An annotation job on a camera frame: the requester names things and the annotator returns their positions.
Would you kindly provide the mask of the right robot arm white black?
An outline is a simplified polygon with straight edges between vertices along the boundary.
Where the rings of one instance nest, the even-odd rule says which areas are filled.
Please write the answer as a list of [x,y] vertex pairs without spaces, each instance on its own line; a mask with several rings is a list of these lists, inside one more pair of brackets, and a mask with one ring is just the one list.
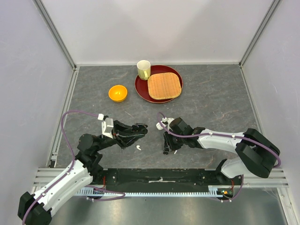
[[192,128],[180,117],[163,117],[156,127],[164,131],[164,154],[184,145],[236,154],[233,159],[224,159],[216,169],[215,180],[222,185],[238,175],[267,178],[273,168],[281,165],[280,150],[253,128],[240,133],[217,132],[203,127]]

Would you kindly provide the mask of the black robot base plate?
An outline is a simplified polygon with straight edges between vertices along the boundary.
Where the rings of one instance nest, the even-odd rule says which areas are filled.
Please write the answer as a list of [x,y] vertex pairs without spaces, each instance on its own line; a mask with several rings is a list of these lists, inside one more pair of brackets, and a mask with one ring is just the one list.
[[110,191],[127,193],[207,192],[209,186],[239,185],[214,170],[205,169],[126,169],[109,168],[93,180]]

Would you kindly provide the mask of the white earbud charging case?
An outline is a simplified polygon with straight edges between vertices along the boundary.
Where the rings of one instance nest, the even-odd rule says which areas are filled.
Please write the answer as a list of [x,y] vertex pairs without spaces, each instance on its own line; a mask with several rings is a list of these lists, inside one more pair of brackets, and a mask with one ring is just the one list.
[[157,123],[157,124],[156,124],[156,128],[157,128],[158,130],[163,130],[163,127],[160,125],[160,123]]

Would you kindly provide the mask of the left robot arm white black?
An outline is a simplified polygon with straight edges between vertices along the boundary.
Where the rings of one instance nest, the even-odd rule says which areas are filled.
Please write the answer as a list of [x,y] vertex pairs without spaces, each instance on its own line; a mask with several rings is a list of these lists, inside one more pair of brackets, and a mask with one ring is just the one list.
[[99,165],[100,150],[118,145],[124,149],[147,134],[147,125],[131,126],[106,118],[100,135],[83,134],[79,138],[78,153],[71,163],[52,181],[37,192],[24,193],[19,201],[18,217],[24,225],[48,225],[57,211],[79,190],[89,184],[99,184],[103,168]]

